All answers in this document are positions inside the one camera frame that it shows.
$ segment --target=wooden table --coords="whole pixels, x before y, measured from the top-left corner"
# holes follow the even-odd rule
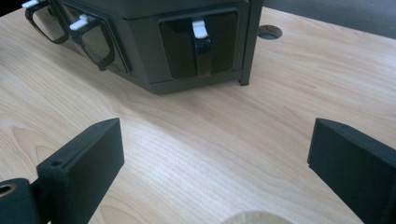
[[[283,36],[258,38],[249,86],[158,96],[51,44],[23,10],[2,17],[0,181],[34,181],[117,117],[126,162],[91,223],[361,223],[306,159],[315,118],[396,147],[396,40],[268,8],[261,24]]]

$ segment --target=light wood surface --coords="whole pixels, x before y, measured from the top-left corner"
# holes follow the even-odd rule
[[[250,85],[153,95],[0,19],[0,181],[120,118],[125,165],[91,223],[361,223],[308,168],[315,118],[396,147],[396,40],[264,8]]]

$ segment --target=gray floor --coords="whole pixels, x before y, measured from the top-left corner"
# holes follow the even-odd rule
[[[396,39],[396,0],[264,0],[263,5]]]

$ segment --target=glasses lens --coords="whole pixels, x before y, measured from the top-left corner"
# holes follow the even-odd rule
[[[42,7],[37,10],[33,15],[33,21],[41,32],[52,41],[65,35],[58,17],[50,7]]]
[[[110,54],[110,46],[107,44],[100,25],[85,33],[81,40],[84,50],[96,63],[101,62]]]

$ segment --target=screw hole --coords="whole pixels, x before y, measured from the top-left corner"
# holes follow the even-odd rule
[[[259,26],[259,32],[257,33],[257,36],[262,39],[274,40],[280,38],[282,34],[282,30],[276,26],[262,25]]]
[[[5,184],[0,186],[0,197],[8,195],[10,192],[14,191],[17,186],[15,184]]]
[[[63,161],[53,161],[50,165],[53,167],[60,166],[64,163]]]

